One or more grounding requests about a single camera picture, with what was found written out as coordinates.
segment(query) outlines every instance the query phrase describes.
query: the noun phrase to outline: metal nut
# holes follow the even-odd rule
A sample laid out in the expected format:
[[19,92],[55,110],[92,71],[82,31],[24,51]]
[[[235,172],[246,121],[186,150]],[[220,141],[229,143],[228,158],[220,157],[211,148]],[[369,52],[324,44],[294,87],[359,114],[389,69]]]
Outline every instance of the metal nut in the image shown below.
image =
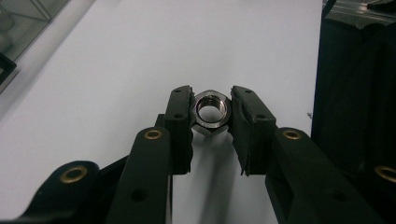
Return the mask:
[[[200,111],[206,106],[214,106],[219,110],[218,120],[205,120]],[[195,105],[192,108],[195,124],[192,128],[205,136],[211,137],[228,129],[227,121],[231,116],[231,101],[217,91],[204,91],[195,96]]]

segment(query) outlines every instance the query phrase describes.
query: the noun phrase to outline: white table surface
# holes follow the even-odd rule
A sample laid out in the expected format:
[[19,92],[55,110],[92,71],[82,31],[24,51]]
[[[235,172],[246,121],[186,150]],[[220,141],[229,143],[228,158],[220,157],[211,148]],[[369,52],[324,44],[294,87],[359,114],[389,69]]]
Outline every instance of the white table surface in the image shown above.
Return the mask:
[[[75,3],[0,95],[0,219],[20,215],[57,167],[127,155],[179,86],[250,88],[279,127],[310,133],[320,1],[96,0],[83,17]],[[47,33],[62,20],[73,26],[56,42]],[[230,135],[195,133],[193,146],[192,172],[175,177],[174,223],[276,223],[264,176],[240,176]]]

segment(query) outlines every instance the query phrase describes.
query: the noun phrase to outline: screw hole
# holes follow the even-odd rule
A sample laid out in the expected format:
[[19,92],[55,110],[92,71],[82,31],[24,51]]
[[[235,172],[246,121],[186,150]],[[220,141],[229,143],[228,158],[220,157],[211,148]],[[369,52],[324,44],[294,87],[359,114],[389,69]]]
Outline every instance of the screw hole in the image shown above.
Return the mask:
[[145,133],[145,137],[150,140],[158,139],[158,138],[161,138],[162,136],[163,136],[163,133],[158,130],[150,130]]
[[283,135],[289,139],[292,139],[292,140],[298,140],[298,139],[302,138],[301,134],[297,133],[294,130],[286,130],[285,132],[283,132]]
[[76,178],[82,174],[81,170],[72,170],[66,174],[67,178]]
[[338,202],[345,202],[347,200],[347,196],[340,189],[326,189],[327,195],[329,195],[333,200]]
[[147,199],[148,193],[144,189],[136,189],[131,194],[131,199],[134,202],[140,203]]

